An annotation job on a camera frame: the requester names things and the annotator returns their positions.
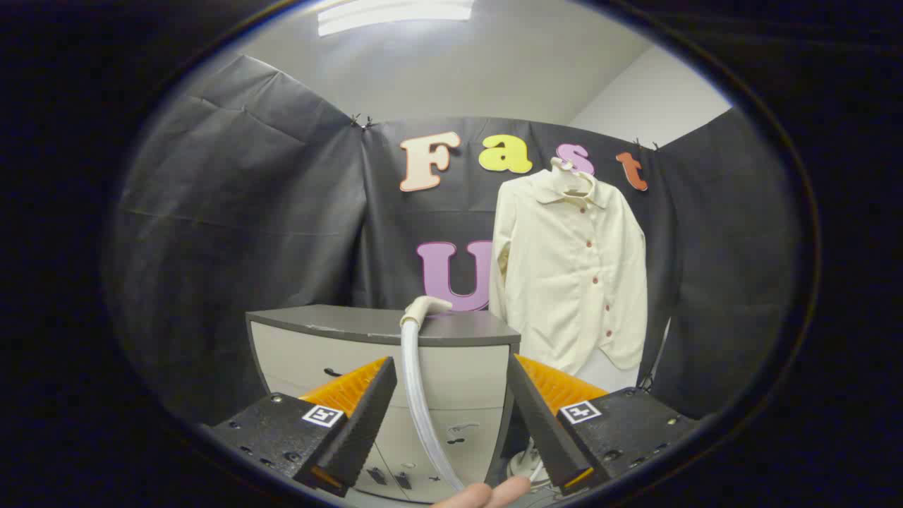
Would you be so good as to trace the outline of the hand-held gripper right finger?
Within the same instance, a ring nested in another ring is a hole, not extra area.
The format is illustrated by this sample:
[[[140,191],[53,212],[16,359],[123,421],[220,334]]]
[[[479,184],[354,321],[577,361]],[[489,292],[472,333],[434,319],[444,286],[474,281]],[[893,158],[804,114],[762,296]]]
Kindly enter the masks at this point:
[[[644,389],[606,392],[525,355],[510,354],[507,386],[551,485],[564,495],[652,463],[699,425]]]

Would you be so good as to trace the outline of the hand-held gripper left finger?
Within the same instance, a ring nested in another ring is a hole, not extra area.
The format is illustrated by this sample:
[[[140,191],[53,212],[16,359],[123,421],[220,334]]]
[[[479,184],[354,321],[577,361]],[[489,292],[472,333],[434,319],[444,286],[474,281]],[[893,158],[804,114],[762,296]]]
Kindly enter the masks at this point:
[[[307,488],[345,497],[363,470],[396,390],[381,357],[300,397],[272,392],[210,428],[245,459]]]

